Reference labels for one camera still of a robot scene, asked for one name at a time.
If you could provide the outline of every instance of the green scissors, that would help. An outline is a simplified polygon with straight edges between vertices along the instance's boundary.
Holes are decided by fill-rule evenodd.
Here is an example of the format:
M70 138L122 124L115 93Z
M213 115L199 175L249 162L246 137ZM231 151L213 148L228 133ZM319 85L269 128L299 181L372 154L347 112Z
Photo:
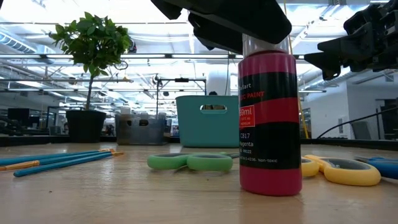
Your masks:
M233 158L237 157L239 153L168 153L149 156L147 164L156 170L172 170L188 166L192 170L228 171L232 168Z

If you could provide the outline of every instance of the bottle label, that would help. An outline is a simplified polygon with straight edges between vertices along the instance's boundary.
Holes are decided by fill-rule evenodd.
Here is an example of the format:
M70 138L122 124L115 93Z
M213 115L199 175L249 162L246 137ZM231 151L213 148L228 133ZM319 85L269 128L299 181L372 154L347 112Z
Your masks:
M267 72L239 78L240 164L263 169L300 167L296 75Z

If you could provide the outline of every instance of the table surface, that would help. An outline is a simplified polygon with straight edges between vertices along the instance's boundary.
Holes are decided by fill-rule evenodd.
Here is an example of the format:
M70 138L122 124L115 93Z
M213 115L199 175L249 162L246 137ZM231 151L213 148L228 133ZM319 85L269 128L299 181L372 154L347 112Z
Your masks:
M48 144L0 147L0 157L104 148L124 156L16 178L0 172L1 223L395 223L398 181L374 187L328 182L321 174L303 180L295 197L266 197L239 186L239 161L228 172L154 171L150 154L224 151L165 146ZM340 158L398 157L398 152L303 145L302 154Z

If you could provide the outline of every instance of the pink paint bottle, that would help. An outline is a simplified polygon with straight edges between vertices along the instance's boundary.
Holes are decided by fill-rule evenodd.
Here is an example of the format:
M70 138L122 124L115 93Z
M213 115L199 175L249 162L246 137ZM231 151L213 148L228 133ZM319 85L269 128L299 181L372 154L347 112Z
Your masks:
M243 35L239 63L240 183L255 194L296 195L302 188L295 58Z

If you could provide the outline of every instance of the orange label sticker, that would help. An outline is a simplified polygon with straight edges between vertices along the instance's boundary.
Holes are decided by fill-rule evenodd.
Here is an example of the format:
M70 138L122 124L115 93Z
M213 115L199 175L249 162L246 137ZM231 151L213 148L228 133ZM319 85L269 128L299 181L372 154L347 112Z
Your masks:
M239 127L247 128L256 125L254 120L254 105L243 106L239 109Z

